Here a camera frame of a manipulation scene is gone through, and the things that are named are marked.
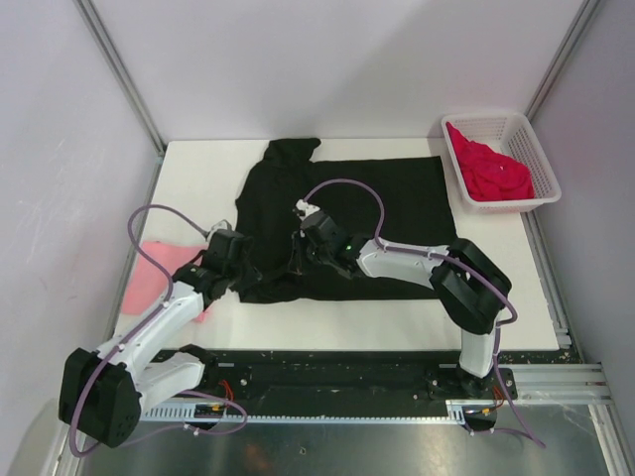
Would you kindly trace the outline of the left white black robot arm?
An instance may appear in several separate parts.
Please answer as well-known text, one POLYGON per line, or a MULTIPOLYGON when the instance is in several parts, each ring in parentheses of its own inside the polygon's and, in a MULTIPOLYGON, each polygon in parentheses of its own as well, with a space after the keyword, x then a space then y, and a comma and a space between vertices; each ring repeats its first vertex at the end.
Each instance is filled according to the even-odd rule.
POLYGON ((206 249, 168 276, 153 309, 93 351, 75 349, 66 359, 58 417, 114 448, 135 430, 143 413, 192 390, 205 397, 219 384, 205 350, 189 345, 168 360, 154 359, 187 323, 239 284, 250 267, 253 240, 231 229, 211 232, 206 249))

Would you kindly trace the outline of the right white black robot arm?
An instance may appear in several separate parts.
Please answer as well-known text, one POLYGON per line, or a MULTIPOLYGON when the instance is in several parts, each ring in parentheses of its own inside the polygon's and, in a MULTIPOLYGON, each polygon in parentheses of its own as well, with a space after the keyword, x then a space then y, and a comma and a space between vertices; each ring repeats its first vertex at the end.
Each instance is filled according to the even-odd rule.
POLYGON ((500 328, 515 322, 509 278, 471 241, 417 246, 350 234, 323 210, 299 202, 297 233, 315 264, 342 276, 392 279, 435 292, 446 315, 460 328, 456 377, 450 380, 470 398, 488 392, 496 378, 500 328))

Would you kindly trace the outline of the black t shirt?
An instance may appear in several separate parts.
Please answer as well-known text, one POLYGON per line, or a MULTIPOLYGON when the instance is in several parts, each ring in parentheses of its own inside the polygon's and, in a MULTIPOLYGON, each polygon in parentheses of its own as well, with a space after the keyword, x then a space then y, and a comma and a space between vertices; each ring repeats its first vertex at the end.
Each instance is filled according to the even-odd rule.
POLYGON ((254 240, 251 262, 262 278, 239 293, 243 303, 314 300, 432 299, 433 290, 391 279, 349 280, 335 269, 306 262, 288 272, 292 236, 300 221, 293 208, 308 196, 350 233, 414 245, 447 245, 456 237, 440 157, 361 161, 313 159, 321 141, 269 143, 235 200, 239 233, 254 240))

